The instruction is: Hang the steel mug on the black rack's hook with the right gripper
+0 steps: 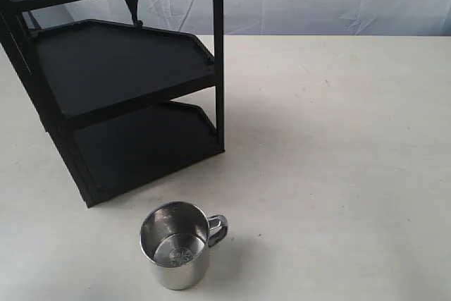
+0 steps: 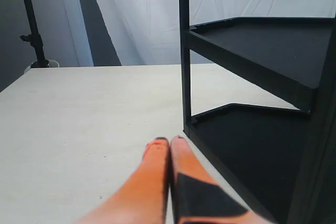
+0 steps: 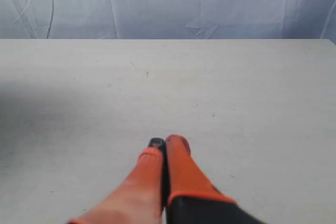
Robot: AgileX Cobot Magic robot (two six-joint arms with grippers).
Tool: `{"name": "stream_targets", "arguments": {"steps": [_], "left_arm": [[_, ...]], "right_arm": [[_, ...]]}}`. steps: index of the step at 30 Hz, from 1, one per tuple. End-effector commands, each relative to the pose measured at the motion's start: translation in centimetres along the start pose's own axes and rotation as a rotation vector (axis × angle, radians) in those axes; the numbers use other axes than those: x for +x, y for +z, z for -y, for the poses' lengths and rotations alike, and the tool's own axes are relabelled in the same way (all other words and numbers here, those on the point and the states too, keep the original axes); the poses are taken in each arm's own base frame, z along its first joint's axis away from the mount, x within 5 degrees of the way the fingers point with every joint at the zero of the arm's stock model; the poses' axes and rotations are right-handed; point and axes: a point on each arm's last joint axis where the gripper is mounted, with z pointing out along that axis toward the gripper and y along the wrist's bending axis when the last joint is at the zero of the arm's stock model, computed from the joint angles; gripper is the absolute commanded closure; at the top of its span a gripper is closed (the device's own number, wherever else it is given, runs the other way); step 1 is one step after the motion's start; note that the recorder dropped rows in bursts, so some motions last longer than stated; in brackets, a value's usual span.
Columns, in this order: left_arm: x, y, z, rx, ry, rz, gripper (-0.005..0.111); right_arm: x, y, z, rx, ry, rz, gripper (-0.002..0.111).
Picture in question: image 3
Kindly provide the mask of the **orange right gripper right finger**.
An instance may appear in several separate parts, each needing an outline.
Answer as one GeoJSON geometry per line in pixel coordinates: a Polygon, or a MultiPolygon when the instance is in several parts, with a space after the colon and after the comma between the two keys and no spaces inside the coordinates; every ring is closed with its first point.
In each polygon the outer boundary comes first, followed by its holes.
{"type": "Polygon", "coordinates": [[[194,162],[184,137],[170,135],[165,145],[170,181],[167,223],[262,223],[213,185],[194,162]]]}

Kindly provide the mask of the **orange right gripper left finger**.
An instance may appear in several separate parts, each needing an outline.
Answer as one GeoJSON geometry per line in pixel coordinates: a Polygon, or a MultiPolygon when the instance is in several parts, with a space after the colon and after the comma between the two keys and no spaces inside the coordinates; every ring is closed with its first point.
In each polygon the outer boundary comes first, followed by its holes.
{"type": "Polygon", "coordinates": [[[165,143],[153,138],[134,169],[101,203],[68,223],[161,223],[165,143]]]}

